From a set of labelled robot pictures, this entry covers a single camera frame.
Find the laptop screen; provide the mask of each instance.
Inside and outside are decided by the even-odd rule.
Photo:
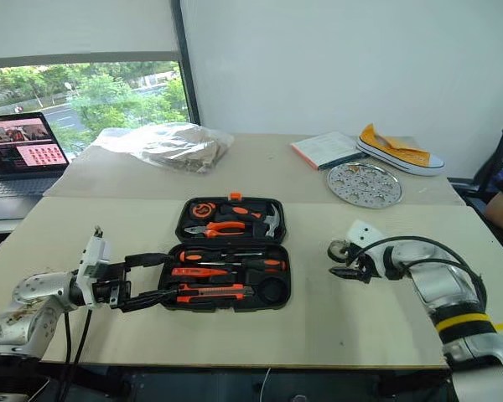
[[[0,116],[0,177],[63,172],[68,164],[41,113]]]

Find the pliers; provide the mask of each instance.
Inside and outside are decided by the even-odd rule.
[[[206,226],[192,226],[189,228],[184,228],[184,231],[191,233],[192,235],[198,235],[202,233],[207,238],[216,236],[235,236],[243,235],[244,232],[220,232],[223,229],[245,229],[246,224],[244,222],[238,221],[228,221],[228,222],[210,222]]]

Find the hammer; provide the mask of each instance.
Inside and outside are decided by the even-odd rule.
[[[250,209],[236,207],[232,205],[222,205],[220,208],[220,212],[225,215],[220,215],[217,217],[217,220],[231,220],[230,216],[233,214],[238,217],[238,219],[246,221],[246,222],[263,222],[264,224],[268,224],[268,231],[266,237],[274,237],[274,232],[279,226],[279,212],[275,206],[272,206],[274,210],[274,215],[267,215],[259,212],[252,212]]]
[[[279,226],[279,212],[274,206],[272,206],[272,209],[274,210],[274,215],[268,215],[264,220],[264,223],[268,224],[267,237],[274,237],[274,232]]]

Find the toolbox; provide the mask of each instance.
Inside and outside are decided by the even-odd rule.
[[[182,242],[164,263],[159,290],[170,310],[252,312],[283,307],[291,295],[283,206],[271,198],[192,198],[175,234]]]

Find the window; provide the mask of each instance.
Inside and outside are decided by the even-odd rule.
[[[107,127],[189,121],[173,61],[30,65],[0,69],[0,115],[41,111],[72,159]]]

